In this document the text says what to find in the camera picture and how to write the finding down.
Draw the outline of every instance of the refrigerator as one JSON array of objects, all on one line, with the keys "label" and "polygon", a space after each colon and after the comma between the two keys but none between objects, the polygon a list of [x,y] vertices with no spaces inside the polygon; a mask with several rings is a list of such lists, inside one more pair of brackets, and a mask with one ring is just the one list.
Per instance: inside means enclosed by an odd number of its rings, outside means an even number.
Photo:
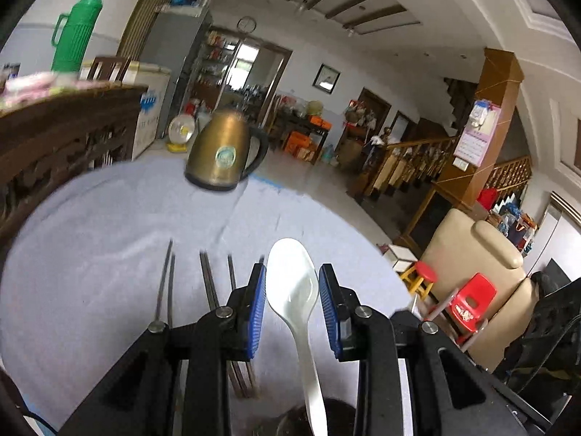
[{"label": "refrigerator", "polygon": [[211,23],[207,7],[168,7],[158,13],[147,36],[140,59],[171,70],[159,115],[158,138],[164,136],[170,121],[187,103],[191,82],[202,65],[198,53]]},{"label": "refrigerator", "polygon": [[[86,79],[91,64],[92,61],[83,62],[80,75],[82,80]],[[111,80],[115,80],[117,72],[118,67],[113,70]],[[165,67],[132,61],[123,77],[123,84],[147,85],[147,92],[141,97],[141,111],[137,118],[131,160],[140,155],[156,138],[159,116],[170,75],[170,70]]]}]

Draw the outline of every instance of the white plastic spoon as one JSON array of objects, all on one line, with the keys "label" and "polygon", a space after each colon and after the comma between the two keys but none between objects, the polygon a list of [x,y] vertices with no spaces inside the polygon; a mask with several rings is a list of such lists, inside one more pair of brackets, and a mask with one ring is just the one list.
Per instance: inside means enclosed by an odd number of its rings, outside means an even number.
[{"label": "white plastic spoon", "polygon": [[314,436],[326,436],[325,405],[307,327],[318,295],[317,272],[307,250],[295,239],[277,241],[268,254],[266,298],[294,337],[311,430]]}]

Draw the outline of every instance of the gray refrigerator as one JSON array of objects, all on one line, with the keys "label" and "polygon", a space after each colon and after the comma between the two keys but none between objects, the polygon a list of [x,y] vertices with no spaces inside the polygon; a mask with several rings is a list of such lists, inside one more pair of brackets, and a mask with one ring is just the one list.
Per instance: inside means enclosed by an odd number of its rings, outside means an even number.
[{"label": "gray refrigerator", "polygon": [[187,101],[190,81],[196,80],[202,65],[198,54],[211,23],[207,8],[188,14],[159,12],[153,23],[139,59],[171,70],[159,115],[158,138],[164,136],[168,124]]}]

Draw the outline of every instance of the white box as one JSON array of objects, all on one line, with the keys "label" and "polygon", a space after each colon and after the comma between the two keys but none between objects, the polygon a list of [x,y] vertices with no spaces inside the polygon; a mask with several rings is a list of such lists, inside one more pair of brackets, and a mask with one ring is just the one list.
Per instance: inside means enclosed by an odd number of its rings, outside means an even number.
[{"label": "white box", "polygon": [[[83,62],[80,79],[86,80],[92,61]],[[118,69],[113,70],[111,80],[117,77]],[[147,85],[147,92],[141,97],[141,112],[137,118],[137,129],[131,160],[134,160],[155,140],[158,129],[159,113],[163,98],[166,95],[167,84],[171,71],[155,64],[144,64],[133,61],[123,77],[123,83],[128,85]]]},{"label": "white box", "polygon": [[383,255],[397,273],[405,272],[418,258],[407,247],[390,244]]}]

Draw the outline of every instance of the blue gripper pad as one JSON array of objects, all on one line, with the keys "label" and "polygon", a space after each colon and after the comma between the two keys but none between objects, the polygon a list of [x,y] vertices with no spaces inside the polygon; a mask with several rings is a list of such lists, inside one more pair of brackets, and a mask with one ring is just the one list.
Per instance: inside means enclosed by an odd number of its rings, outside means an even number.
[{"label": "blue gripper pad", "polygon": [[323,264],[319,269],[319,294],[325,315],[325,325],[329,336],[329,345],[335,353],[335,358],[340,359],[343,352],[341,346],[341,335],[339,330],[339,320],[337,317],[336,303],[333,300],[332,288],[339,287],[333,267],[331,264]]},{"label": "blue gripper pad", "polygon": [[251,289],[254,287],[251,310],[248,316],[248,342],[246,344],[246,355],[252,359],[260,342],[262,316],[266,303],[266,267],[263,264],[254,265],[248,287]]}]

